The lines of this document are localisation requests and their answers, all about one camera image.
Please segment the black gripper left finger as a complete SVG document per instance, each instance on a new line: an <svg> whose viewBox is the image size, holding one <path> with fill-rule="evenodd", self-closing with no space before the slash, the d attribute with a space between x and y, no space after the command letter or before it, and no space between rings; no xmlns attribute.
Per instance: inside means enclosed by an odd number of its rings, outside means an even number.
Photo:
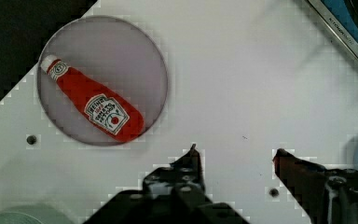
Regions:
<svg viewBox="0 0 358 224"><path fill-rule="evenodd" d="M147 175L140 190L122 190L84 224L250 224L227 203L207 197L200 153L192 146Z"/></svg>

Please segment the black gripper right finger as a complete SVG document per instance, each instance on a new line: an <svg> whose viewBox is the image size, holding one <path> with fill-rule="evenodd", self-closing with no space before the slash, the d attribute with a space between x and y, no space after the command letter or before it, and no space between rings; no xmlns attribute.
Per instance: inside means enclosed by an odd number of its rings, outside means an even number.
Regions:
<svg viewBox="0 0 358 224"><path fill-rule="evenodd" d="M358 171L327 169L280 148L275 175L310 217L311 224L358 224Z"/></svg>

